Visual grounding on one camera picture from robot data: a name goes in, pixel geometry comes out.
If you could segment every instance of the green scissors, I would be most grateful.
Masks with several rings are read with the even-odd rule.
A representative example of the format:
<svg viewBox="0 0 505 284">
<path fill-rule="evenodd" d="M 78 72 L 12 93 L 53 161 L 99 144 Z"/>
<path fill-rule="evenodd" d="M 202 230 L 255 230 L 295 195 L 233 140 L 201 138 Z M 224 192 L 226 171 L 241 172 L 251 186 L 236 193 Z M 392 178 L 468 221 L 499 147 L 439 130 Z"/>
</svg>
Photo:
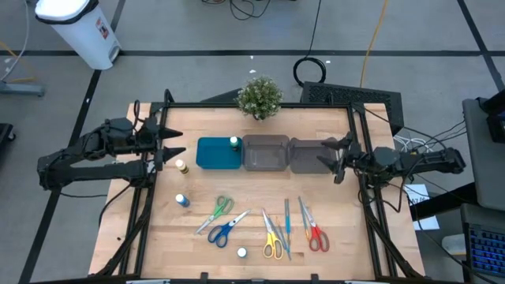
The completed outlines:
<svg viewBox="0 0 505 284">
<path fill-rule="evenodd" d="M 207 221 L 205 221 L 202 224 L 202 226 L 198 228 L 198 230 L 196 230 L 196 233 L 199 234 L 203 229 L 205 229 L 206 226 L 208 226 L 208 224 L 216 220 L 219 216 L 228 214 L 228 212 L 230 212 L 231 208 L 233 207 L 234 207 L 233 199 L 228 198 L 226 196 L 218 196 L 218 199 L 215 202 L 214 213 L 210 215 Z"/>
</svg>

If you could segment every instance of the trash can lid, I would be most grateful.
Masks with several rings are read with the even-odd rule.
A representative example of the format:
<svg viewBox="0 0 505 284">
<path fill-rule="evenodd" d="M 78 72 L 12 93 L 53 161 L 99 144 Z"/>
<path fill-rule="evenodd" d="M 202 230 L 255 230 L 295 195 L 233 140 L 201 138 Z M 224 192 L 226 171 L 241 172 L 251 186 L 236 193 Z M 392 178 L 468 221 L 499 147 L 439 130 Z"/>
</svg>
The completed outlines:
<svg viewBox="0 0 505 284">
<path fill-rule="evenodd" d="M 89 5 L 98 4 L 97 0 L 39 0 L 35 13 L 41 20 L 68 21 L 82 17 L 88 12 Z"/>
</svg>

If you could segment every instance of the red scissors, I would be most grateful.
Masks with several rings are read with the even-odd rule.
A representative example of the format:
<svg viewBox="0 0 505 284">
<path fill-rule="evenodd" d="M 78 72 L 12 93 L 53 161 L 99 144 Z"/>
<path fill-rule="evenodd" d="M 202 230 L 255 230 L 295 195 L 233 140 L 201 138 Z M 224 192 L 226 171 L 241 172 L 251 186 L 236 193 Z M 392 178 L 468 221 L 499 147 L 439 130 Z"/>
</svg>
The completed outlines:
<svg viewBox="0 0 505 284">
<path fill-rule="evenodd" d="M 303 211 L 305 211 L 305 214 L 307 215 L 307 218 L 309 219 L 310 226 L 312 227 L 312 236 L 310 237 L 309 241 L 309 247 L 313 252 L 316 252 L 318 250 L 321 250 L 322 252 L 327 252 L 328 249 L 330 249 L 330 240 L 328 239 L 328 236 L 326 233 L 324 233 L 317 225 L 316 222 L 314 221 L 314 218 L 312 215 L 310 215 L 309 210 L 303 204 Z"/>
</svg>

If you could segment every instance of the green plant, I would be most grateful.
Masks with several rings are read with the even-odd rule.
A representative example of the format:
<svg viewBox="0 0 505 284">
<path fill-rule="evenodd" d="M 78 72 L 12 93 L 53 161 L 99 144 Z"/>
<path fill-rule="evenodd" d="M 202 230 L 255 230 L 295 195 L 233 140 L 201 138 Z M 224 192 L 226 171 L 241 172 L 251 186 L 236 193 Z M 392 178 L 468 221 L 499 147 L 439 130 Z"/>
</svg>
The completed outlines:
<svg viewBox="0 0 505 284">
<path fill-rule="evenodd" d="M 235 102 L 244 114 L 256 120 L 274 116 L 281 108 L 282 92 L 269 77 L 253 78 L 238 92 Z"/>
</svg>

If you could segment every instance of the wooden tabletop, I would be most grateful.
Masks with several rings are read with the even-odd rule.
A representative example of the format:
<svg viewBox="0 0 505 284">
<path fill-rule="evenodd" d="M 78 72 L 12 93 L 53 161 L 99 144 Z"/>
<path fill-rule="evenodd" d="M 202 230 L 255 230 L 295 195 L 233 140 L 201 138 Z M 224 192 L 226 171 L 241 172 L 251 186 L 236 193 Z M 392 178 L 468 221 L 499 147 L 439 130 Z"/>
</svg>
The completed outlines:
<svg viewBox="0 0 505 284">
<path fill-rule="evenodd" d="M 142 104 L 140 116 L 148 116 L 149 104 Z M 366 105 L 368 109 L 386 118 L 382 104 Z M 133 119 L 133 106 L 128 118 Z M 355 115 L 360 141 L 359 117 Z M 367 113 L 373 147 L 394 147 L 389 125 Z M 333 183 L 330 174 L 293 174 L 283 172 L 250 172 L 240 170 L 202 170 L 196 165 L 196 143 L 202 136 L 244 136 L 246 134 L 285 134 L 298 139 L 340 139 L 349 131 L 346 110 L 342 109 L 281 109 L 273 118 L 255 121 L 232 108 L 171 108 L 166 126 L 182 131 L 183 136 L 165 140 L 167 147 L 186 147 L 176 157 L 189 167 L 181 174 L 174 165 L 166 163 L 158 173 L 151 212 L 148 241 L 144 255 L 143 278 L 199 278 L 208 272 L 209 278 L 239 279 L 309 279 L 317 273 L 320 279 L 374 279 L 365 217 L 357 200 L 358 183 L 352 170 L 347 170 L 341 185 Z M 120 160 L 137 159 L 122 156 Z M 400 184 L 399 179 L 392 183 Z M 126 181 L 110 183 L 109 199 L 127 185 Z M 184 208 L 176 203 L 178 193 L 186 195 L 191 205 Z M 235 200 L 234 208 L 208 226 L 201 235 L 195 230 L 214 211 L 218 195 Z M 312 216 L 330 239 L 328 252 L 312 252 L 305 238 L 297 197 L 301 196 Z M 99 229 L 90 273 L 102 268 L 125 237 L 133 190 L 114 201 L 103 216 Z M 267 241 L 261 208 L 284 226 L 284 199 L 290 199 L 292 261 L 263 257 Z M 398 189 L 383 189 L 383 198 L 398 203 Z M 230 232 L 225 248 L 217 248 L 207 240 L 208 232 L 251 209 Z M 403 256 L 418 272 L 424 274 L 416 234 L 410 218 L 409 206 L 403 198 L 402 211 L 397 214 L 386 207 L 391 239 Z M 383 274 L 387 265 L 380 239 L 380 257 Z M 133 244 L 131 261 L 137 254 Z M 248 255 L 237 256 L 244 246 Z"/>
</svg>

